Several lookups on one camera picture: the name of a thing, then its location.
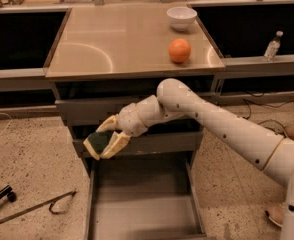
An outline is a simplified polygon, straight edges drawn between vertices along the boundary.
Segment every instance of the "bottle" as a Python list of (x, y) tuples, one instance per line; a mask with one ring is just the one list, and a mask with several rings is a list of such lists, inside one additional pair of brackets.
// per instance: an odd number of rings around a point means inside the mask
[(276, 36), (269, 42), (268, 47), (265, 51), (264, 59), (267, 61), (272, 61), (276, 56), (278, 49), (280, 47), (280, 38), (283, 36), (282, 31), (277, 31)]

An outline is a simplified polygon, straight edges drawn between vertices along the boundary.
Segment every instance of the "black caster wheel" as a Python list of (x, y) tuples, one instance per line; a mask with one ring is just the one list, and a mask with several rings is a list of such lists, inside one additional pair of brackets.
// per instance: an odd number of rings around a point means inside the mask
[(9, 202), (15, 202), (17, 200), (17, 196), (14, 192), (10, 192), (7, 194), (7, 199)]

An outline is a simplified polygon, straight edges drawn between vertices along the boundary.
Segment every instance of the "white bowl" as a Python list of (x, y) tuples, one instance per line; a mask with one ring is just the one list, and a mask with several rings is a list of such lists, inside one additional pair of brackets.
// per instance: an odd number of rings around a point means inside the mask
[(188, 7), (173, 7), (167, 10), (170, 26), (177, 31), (185, 31), (193, 24), (197, 12)]

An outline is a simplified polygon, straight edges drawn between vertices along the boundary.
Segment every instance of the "speckled floor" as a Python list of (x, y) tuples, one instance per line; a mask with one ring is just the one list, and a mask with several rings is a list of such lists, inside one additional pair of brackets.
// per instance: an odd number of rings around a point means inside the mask
[[(250, 107), (251, 121), (274, 119), (294, 126), (294, 102), (279, 108)], [(249, 113), (246, 105), (225, 108), (241, 116)], [(83, 239), (89, 179), (55, 108), (2, 112), (12, 119), (0, 114), (0, 189), (9, 184), (18, 198), (14, 203), (6, 198), (0, 201), (0, 219), (71, 190), (77, 194), (56, 204), (55, 210), (65, 214), (52, 215), (47, 205), (0, 225), (0, 240)], [(272, 122), (264, 126), (281, 130)], [(208, 236), (218, 240), (279, 238), (280, 230), (266, 219), (264, 208), (282, 202), (284, 189), (207, 130), (193, 175)]]

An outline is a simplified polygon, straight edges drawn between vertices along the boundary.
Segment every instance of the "orange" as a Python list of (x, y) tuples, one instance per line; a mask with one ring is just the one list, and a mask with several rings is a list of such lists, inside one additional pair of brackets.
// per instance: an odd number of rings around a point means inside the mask
[(169, 47), (168, 52), (170, 59), (175, 63), (183, 63), (186, 60), (188, 60), (190, 53), (191, 53), (191, 47), (188, 41), (185, 39), (175, 39), (173, 40)]

